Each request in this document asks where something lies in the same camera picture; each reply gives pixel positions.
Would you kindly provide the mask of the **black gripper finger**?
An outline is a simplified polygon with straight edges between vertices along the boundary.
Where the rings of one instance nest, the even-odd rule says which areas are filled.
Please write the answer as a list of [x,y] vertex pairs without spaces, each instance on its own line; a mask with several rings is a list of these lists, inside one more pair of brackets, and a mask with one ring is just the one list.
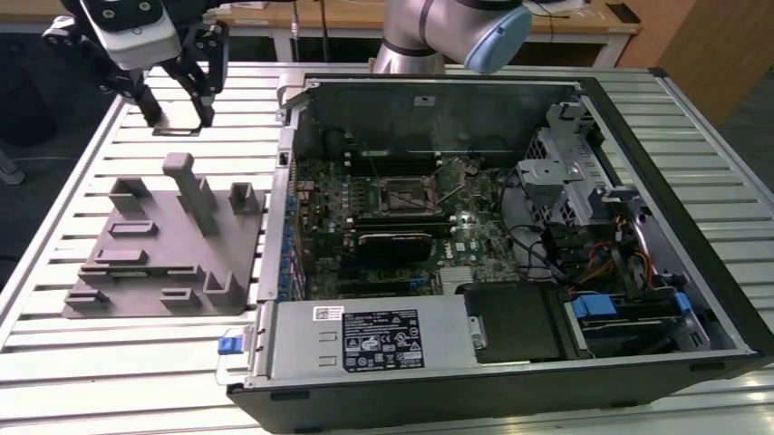
[[116,93],[134,104],[146,125],[153,127],[161,118],[161,106],[145,85],[142,69],[122,70],[80,32],[72,17],[62,15],[53,20],[42,33],[42,40],[65,64],[102,93]]
[[160,66],[186,91],[200,128],[213,124],[213,99],[225,87],[229,27],[224,21],[202,23],[198,39],[206,42],[208,54],[202,60],[177,62],[173,56]]

